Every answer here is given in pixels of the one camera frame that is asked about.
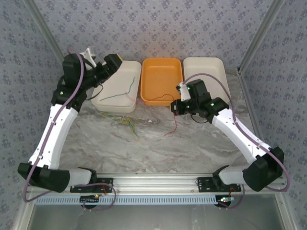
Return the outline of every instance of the orange tray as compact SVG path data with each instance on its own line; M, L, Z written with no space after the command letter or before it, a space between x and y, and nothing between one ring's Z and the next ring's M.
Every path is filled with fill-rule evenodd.
M141 98L146 105L169 106L180 99L176 86L183 81L181 62L176 58L148 58L142 65Z

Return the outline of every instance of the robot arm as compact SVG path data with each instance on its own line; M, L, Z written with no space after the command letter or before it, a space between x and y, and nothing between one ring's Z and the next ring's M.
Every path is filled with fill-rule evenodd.
M30 175L29 184L48 190L62 192L67 186L88 184L94 171L78 168L74 170L59 170L59 160L68 131L86 99L86 91L97 87L111 77L120 67L122 59L117 54L110 54L104 58L104 63L95 63L93 52L90 48L82 55L82 62L76 54L65 56L63 61L64 75L58 82L57 89L53 92L49 119L43 136L28 163L20 163L18 173L27 179L32 167L38 160L33 173ZM84 74L77 93L73 92L81 79L81 69ZM43 142L46 142L42 155Z
M278 163L259 146L270 150L281 162L283 162L283 151L279 147L272 149L261 141L238 118L234 121L233 111L229 109L228 104L221 98L212 99L202 80L180 83L177 90L181 94L181 99L171 103L172 112L175 115L199 114L206 118L210 124L227 135L247 160L247 165L224 166L213 173L213 181L217 187L227 184L247 184L253 190L260 191L282 175L283 171ZM243 135L235 123L238 123L259 145L255 145Z

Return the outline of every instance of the gray marble tabletop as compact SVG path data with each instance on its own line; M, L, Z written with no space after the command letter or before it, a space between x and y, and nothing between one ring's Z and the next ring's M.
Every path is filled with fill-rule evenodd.
M227 74L237 117L252 130L236 75ZM135 141L130 130L100 115L86 101L74 121L60 159L60 168L87 167L99 173L212 173L224 165L245 163L237 147L213 125L197 124L189 115L174 117L167 107L138 103Z

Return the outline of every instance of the blue patterned wall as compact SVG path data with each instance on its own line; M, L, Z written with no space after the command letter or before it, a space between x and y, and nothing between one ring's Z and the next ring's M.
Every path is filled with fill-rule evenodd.
M24 180L17 174L45 128L62 74L22 1L0 4L0 229L12 226Z
M59 46L237 67L272 0L35 0Z
M307 2L282 7L244 73L265 140L285 150L289 195L307 229Z

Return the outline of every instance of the plastic container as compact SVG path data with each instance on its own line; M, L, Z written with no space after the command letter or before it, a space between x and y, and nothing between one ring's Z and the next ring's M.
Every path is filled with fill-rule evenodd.
M103 83L101 93L91 100L96 109L110 113L131 113L136 106L141 69L140 62L123 61L117 72ZM101 86L95 88L92 96L100 90Z
M181 63L176 58L144 60L141 77L141 98L151 106L169 106L180 99L176 86L183 81Z
M197 74L197 73L208 73L216 77L218 80L222 82L222 84L229 92L229 87L227 83L226 73L224 69L223 62L216 57L188 57L183 61L183 70L184 70L184 78ZM211 95L211 98L220 97L226 103L229 102L229 99L220 86L214 79L207 76L197 76L189 81L193 81L196 79L201 79L205 82L206 88Z

